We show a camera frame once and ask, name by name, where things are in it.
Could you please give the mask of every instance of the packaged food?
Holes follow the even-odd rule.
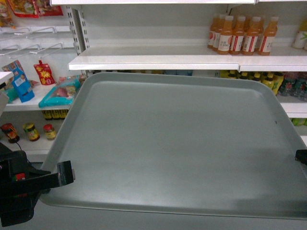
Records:
[[[13,13],[21,18],[38,18],[36,4],[33,0],[7,0]]]
[[[39,60],[38,62],[39,64],[35,64],[34,68],[39,76],[40,83],[42,83],[42,85],[54,84],[55,81],[53,79],[50,66],[47,63],[43,64],[42,60]]]
[[[30,82],[28,81],[24,73],[24,69],[18,60],[2,67],[2,69],[4,71],[13,72],[14,77],[12,80],[12,85],[16,90],[21,102],[27,102],[34,97]]]
[[[51,6],[50,0],[35,0],[39,16],[62,16],[60,6]]]
[[[0,27],[15,28],[5,0],[0,0]]]
[[[38,103],[38,106],[43,108],[46,106],[71,104],[75,93],[81,86],[79,82],[81,78],[82,75],[60,78],[56,86]]]

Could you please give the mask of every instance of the store shelf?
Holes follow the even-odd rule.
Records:
[[[307,103],[300,101],[297,97],[282,97],[277,96],[283,109],[286,111],[290,118],[307,118]]]
[[[90,47],[69,63],[69,70],[237,69],[307,71],[307,52],[277,46],[270,56],[218,55],[204,45]]]
[[[17,98],[11,104],[7,104],[4,111],[31,111],[31,110],[50,110],[50,109],[69,109],[69,105],[60,106],[49,106],[39,108],[38,103],[44,98],[44,96],[54,87],[54,85],[37,85],[33,88],[35,97],[30,101],[21,103],[20,99]]]
[[[85,4],[255,4],[255,0],[51,0],[52,5],[85,5]]]

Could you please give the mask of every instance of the gray tray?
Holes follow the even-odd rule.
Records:
[[[99,73],[87,79],[44,170],[70,160],[57,206],[307,217],[302,139],[274,94],[248,80]]]

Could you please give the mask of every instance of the jar lid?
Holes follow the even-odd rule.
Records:
[[[43,129],[46,130],[46,131],[51,130],[52,129],[52,124],[44,125]]]

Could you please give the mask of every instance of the black clamp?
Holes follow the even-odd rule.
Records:
[[[53,174],[35,169],[24,151],[0,153],[0,218],[3,227],[29,221],[42,193],[73,183],[70,161],[58,163],[57,168],[58,172]]]

